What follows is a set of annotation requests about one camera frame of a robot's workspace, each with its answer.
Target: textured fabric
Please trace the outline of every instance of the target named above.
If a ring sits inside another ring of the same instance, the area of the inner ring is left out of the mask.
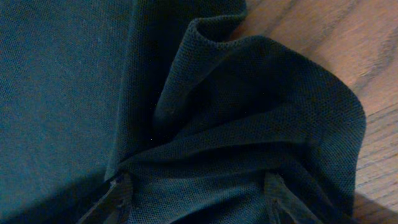
[[[5,217],[101,173],[110,152],[104,179],[133,178],[129,223],[349,220],[363,109],[339,79],[273,40],[224,41],[244,1],[1,10]]]

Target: dark teal cloth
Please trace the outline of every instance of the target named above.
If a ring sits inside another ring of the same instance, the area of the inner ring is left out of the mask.
[[[363,109],[273,40],[224,41],[245,7],[4,2],[2,219],[45,220],[126,170],[129,223],[347,222]]]

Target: dark green fabric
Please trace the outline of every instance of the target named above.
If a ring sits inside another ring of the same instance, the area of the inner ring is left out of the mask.
[[[110,152],[104,179],[133,177],[129,223],[348,222],[363,109],[273,40],[224,41],[244,1],[1,7],[4,217],[101,173]],[[45,220],[99,183],[34,215]]]

